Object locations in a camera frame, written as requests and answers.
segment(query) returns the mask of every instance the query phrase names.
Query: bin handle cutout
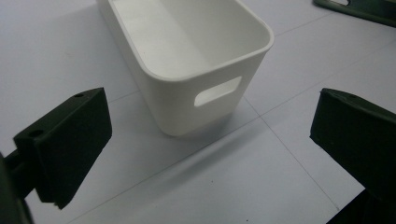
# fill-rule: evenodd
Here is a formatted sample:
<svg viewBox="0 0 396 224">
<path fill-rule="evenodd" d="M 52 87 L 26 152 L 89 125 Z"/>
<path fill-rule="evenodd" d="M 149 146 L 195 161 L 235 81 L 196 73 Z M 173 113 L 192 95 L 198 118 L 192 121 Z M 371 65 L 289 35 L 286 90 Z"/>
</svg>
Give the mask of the bin handle cutout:
<svg viewBox="0 0 396 224">
<path fill-rule="evenodd" d="M 241 82 L 242 77 L 236 77 L 224 83 L 221 83 L 215 87 L 207 89 L 205 91 L 201 91 L 196 97 L 194 105 L 196 107 L 205 105 L 209 102 L 219 99 L 222 96 L 230 94 L 235 91 L 239 83 Z"/>
</svg>

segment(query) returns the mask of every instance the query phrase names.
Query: white table surface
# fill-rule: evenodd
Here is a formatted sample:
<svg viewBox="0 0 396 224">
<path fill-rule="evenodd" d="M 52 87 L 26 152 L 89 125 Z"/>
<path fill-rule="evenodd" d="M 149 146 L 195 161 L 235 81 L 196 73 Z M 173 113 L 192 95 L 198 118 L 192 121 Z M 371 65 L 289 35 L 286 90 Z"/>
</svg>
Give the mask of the white table surface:
<svg viewBox="0 0 396 224">
<path fill-rule="evenodd" d="M 0 2 L 1 152 L 80 91 L 105 87 L 113 137 L 62 211 L 35 223 L 326 223 L 363 187 L 309 139 L 319 91 L 396 112 L 396 29 L 311 0 L 244 0 L 275 31 L 234 113 L 182 137 L 158 129 L 93 0 Z"/>
</svg>

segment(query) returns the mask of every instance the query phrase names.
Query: white floor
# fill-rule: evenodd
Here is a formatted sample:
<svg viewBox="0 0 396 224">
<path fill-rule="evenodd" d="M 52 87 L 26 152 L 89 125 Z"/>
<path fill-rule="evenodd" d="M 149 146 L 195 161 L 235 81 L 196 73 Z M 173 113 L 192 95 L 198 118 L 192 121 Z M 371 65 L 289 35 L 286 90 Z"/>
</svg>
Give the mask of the white floor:
<svg viewBox="0 0 396 224">
<path fill-rule="evenodd" d="M 322 88 L 396 113 L 396 29 L 314 6 L 244 0 L 275 31 L 234 113 L 161 133 L 93 0 L 0 2 L 0 141 L 105 87 L 113 137 L 62 211 L 35 223 L 326 223 L 363 187 L 309 139 Z"/>
</svg>

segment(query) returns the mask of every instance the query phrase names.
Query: white plastic bin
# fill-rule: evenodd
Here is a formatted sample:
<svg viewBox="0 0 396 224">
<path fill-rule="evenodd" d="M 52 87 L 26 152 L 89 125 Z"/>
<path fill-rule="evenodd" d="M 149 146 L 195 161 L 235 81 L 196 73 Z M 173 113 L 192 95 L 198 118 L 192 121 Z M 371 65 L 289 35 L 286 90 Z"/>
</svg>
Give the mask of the white plastic bin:
<svg viewBox="0 0 396 224">
<path fill-rule="evenodd" d="M 273 45 L 237 0 L 97 0 L 158 126 L 188 133 L 231 113 Z"/>
</svg>

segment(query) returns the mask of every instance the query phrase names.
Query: storage bin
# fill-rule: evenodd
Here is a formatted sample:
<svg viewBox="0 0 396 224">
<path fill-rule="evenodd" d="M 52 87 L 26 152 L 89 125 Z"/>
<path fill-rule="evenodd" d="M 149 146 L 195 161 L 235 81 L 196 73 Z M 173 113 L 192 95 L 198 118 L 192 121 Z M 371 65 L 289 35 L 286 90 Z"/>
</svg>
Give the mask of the storage bin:
<svg viewBox="0 0 396 224">
<path fill-rule="evenodd" d="M 97 0 L 161 130 L 188 133 L 235 109 L 271 29 L 236 0 Z"/>
</svg>

